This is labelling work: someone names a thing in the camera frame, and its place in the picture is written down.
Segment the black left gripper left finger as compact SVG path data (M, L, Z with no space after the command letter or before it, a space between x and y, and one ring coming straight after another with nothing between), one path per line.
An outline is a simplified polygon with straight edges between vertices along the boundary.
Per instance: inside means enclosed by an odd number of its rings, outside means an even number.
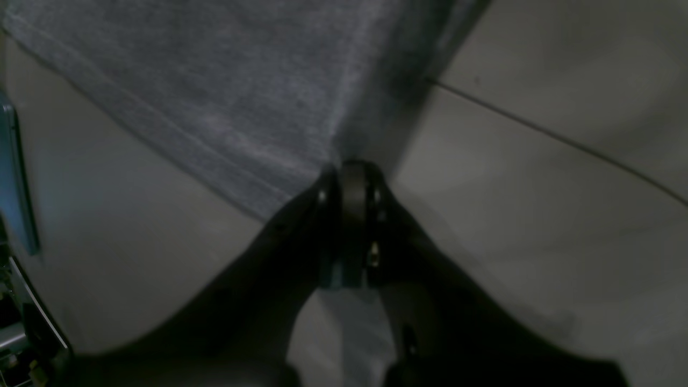
M172 318L130 345L74 358L71 386L300 386L286 360L297 314L319 284L336 170L265 225Z

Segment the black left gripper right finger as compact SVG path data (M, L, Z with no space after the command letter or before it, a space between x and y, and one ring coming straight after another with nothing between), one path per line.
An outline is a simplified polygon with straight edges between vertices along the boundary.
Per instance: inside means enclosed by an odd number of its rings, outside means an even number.
M365 165L371 249L398 358L386 386L627 386L611 360L577 355L518 321L430 239L373 163Z

